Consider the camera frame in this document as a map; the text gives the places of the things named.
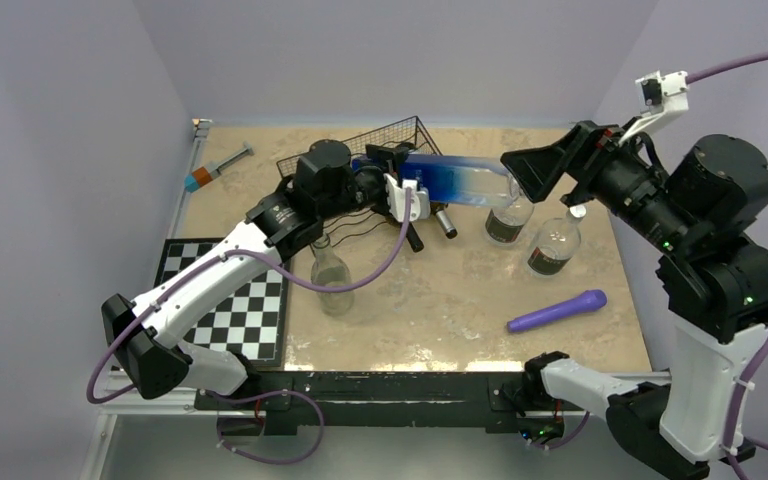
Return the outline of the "dark wine bottle Negroamaro label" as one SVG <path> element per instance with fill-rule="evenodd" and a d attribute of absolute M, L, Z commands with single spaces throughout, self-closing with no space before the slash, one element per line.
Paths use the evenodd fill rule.
<path fill-rule="evenodd" d="M 423 243 L 412 223 L 410 223 L 407 227 L 405 239 L 414 253 L 421 252 L 425 248 L 425 244 Z"/>

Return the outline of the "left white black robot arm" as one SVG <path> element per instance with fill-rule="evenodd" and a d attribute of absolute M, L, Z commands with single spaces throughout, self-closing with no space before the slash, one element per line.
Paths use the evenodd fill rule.
<path fill-rule="evenodd" d="M 319 140 L 300 154 L 293 174 L 261 199 L 224 239 L 171 279 L 128 299 L 120 294 L 101 307 L 108 350 L 146 400 L 177 387 L 219 394 L 232 408 L 257 399 L 258 382 L 241 354 L 185 341 L 186 333 L 214 307 L 268 270 L 322 293 L 358 289 L 381 269 L 347 286 L 319 286 L 298 279 L 283 265 L 325 235 L 326 221 L 369 208 L 400 222 L 402 244 L 411 222 L 430 214 L 426 189 L 401 177 L 413 147 L 369 144 L 352 155 L 337 140 Z"/>

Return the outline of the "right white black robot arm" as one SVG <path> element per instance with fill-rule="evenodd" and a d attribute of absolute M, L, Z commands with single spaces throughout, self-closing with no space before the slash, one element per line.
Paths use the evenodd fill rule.
<path fill-rule="evenodd" d="M 656 275 L 677 316 L 668 383 L 622 380 L 554 351 L 526 362 L 508 401 L 574 404 L 668 479 L 703 479 L 713 461 L 752 458 L 757 443 L 740 420 L 749 367 L 768 341 L 768 249 L 747 228 L 768 205 L 764 154 L 710 134 L 667 171 L 649 134 L 582 121 L 550 145 L 504 153 L 501 163 L 535 203 L 571 177 L 563 204 L 596 200 L 655 247 Z"/>

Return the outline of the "olive wine bottle brown label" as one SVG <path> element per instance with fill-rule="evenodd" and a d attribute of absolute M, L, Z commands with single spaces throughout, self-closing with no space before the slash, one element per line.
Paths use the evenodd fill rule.
<path fill-rule="evenodd" d="M 433 216 L 447 239 L 454 239 L 457 237 L 458 230 L 448 216 L 445 208 L 436 210 L 433 213 Z"/>

